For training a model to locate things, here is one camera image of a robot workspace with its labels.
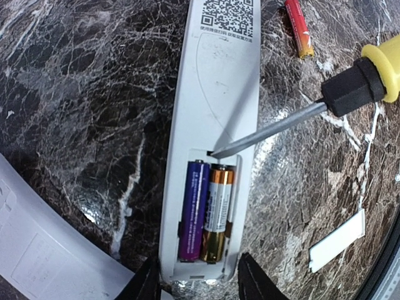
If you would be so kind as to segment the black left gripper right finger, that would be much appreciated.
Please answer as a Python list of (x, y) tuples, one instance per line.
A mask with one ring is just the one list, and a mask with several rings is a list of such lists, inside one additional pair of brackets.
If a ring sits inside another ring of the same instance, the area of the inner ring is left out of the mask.
[(237, 283), (241, 300), (286, 299), (286, 296), (275, 286), (248, 252), (241, 255), (237, 267)]

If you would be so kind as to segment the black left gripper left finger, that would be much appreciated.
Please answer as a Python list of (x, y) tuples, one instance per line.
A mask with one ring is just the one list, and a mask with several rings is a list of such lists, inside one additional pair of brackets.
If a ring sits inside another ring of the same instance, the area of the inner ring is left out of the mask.
[(120, 292), (121, 300), (160, 300), (159, 261), (147, 258)]

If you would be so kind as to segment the white remote control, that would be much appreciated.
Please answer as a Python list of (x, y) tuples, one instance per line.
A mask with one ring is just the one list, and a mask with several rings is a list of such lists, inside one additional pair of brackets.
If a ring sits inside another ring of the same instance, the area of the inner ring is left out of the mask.
[(1, 158), (1, 276), (29, 299), (115, 299), (134, 276)]

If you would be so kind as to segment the long white battery cover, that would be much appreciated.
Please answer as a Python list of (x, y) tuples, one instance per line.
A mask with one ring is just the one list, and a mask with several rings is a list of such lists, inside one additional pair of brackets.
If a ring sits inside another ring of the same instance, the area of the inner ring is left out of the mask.
[(345, 223), (310, 248), (309, 269), (311, 272), (318, 272), (354, 241), (362, 238), (365, 235), (365, 230), (365, 210), (361, 209)]

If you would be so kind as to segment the white air conditioner remote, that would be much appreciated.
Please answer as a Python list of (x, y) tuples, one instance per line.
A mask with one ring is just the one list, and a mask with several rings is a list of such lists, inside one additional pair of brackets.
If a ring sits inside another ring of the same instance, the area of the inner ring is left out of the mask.
[[(216, 159), (210, 153), (257, 129), (261, 3), (191, 1), (174, 100), (164, 183), (159, 262), (164, 281), (222, 280), (235, 273), (251, 183), (254, 148)], [(188, 162), (234, 169), (222, 259), (178, 258)]]

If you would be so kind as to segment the yellow handled screwdriver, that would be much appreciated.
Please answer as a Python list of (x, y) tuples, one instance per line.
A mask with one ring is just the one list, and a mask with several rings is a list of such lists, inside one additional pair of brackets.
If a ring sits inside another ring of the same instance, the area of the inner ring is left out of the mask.
[(321, 84), (322, 98), (246, 137), (210, 153), (222, 159), (291, 128), (325, 111), (342, 117), (369, 103), (393, 103), (399, 98), (399, 36), (362, 48), (361, 58), (349, 69)]

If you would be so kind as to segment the red AAA battery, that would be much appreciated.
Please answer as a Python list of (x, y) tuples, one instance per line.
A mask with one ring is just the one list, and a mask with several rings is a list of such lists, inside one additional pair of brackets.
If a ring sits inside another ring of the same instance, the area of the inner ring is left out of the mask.
[(298, 56), (301, 59), (314, 56), (311, 35), (306, 25), (306, 20), (298, 0), (286, 0), (284, 6), (291, 22)]

